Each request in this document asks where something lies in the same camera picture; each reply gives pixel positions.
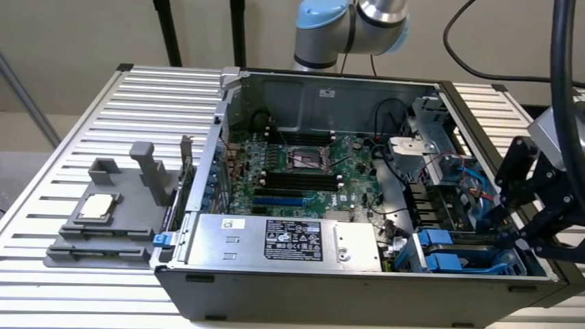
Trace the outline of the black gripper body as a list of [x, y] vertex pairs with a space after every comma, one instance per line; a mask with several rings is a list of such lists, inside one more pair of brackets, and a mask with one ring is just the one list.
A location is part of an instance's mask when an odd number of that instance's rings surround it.
[[584, 207], [572, 189], [570, 176], [555, 167], [542, 151], [532, 179], [536, 181], [536, 195], [543, 210], [555, 211], [567, 223], [584, 223]]

